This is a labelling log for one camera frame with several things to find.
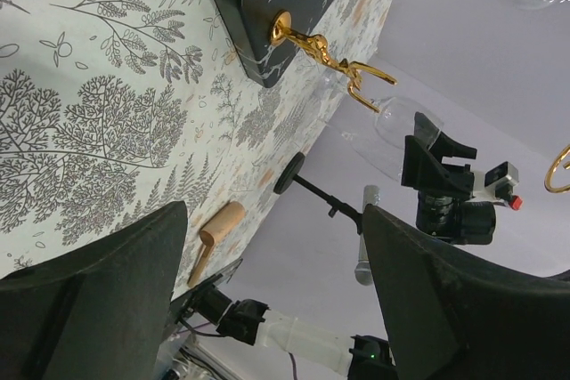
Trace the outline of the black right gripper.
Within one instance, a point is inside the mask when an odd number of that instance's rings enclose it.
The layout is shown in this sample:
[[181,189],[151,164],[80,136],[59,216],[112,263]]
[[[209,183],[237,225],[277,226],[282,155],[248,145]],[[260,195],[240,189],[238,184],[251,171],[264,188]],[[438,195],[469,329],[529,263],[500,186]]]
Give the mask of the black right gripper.
[[476,148],[455,141],[416,112],[414,133],[404,140],[401,184],[418,191],[417,229],[451,245],[491,244],[494,205],[473,200],[475,175],[468,166],[446,168],[443,158],[476,159]]

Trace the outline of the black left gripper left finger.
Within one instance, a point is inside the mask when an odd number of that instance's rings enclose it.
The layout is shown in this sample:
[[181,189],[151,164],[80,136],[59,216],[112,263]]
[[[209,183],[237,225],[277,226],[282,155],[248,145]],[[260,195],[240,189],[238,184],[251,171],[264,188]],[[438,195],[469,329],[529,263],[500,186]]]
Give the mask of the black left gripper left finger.
[[187,232],[176,201],[1,280],[3,379],[149,379]]

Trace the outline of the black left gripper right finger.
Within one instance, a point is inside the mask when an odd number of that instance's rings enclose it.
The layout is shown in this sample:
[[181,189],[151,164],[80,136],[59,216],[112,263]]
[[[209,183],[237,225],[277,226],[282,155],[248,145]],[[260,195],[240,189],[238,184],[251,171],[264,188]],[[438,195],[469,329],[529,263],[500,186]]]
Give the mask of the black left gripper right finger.
[[489,262],[377,206],[362,231],[399,378],[568,378],[565,275]]

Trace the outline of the gold wire wine glass rack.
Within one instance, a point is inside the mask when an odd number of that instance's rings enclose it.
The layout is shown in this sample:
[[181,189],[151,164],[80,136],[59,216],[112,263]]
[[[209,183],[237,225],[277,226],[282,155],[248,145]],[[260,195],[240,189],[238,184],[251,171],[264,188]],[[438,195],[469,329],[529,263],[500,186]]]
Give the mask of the gold wire wine glass rack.
[[378,113],[379,108],[371,103],[372,100],[368,100],[360,94],[360,90],[362,89],[362,73],[365,72],[391,85],[396,85],[397,80],[385,72],[365,63],[349,61],[347,59],[343,59],[342,61],[335,60],[329,53],[329,43],[325,36],[321,34],[305,35],[293,29],[291,24],[292,18],[290,12],[281,11],[275,16],[270,30],[271,45],[279,46],[288,40],[317,63],[332,70],[334,73],[340,73],[346,76],[346,90],[348,95],[361,103],[364,107]]

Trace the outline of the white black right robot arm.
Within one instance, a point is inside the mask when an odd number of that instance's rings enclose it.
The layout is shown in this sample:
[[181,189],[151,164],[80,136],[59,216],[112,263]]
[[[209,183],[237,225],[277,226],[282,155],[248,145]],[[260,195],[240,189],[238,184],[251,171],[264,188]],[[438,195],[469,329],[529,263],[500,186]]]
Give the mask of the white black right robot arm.
[[[335,130],[353,150],[383,174],[418,192],[417,224],[453,244],[487,245],[496,215],[484,176],[469,166],[444,164],[444,158],[476,158],[477,150],[445,134],[431,116],[414,111],[401,120],[385,111],[367,128]],[[217,273],[185,299],[184,314],[197,312],[217,327],[221,337],[265,347],[277,346],[349,379],[395,379],[387,341],[373,336],[336,336],[301,323],[255,300],[232,301],[217,287]]]

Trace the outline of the wooden toy mallet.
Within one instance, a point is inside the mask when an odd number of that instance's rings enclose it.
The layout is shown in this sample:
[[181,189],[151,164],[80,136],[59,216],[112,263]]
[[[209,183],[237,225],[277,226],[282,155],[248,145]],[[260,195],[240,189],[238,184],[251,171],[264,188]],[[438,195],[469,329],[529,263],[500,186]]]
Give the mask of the wooden toy mallet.
[[241,222],[245,213],[246,210],[240,202],[229,202],[199,230],[203,249],[188,279],[188,288],[194,288],[200,282],[216,246]]

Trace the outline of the floral patterned table mat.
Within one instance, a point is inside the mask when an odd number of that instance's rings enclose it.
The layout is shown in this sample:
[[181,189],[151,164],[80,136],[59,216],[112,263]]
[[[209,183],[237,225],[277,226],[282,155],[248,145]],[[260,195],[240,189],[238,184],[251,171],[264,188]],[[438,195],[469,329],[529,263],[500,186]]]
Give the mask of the floral patterned table mat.
[[270,184],[346,96],[305,53],[251,81],[213,0],[1,0],[1,272],[79,249],[182,200],[175,280],[227,202],[245,221],[207,264],[241,256],[273,206]]

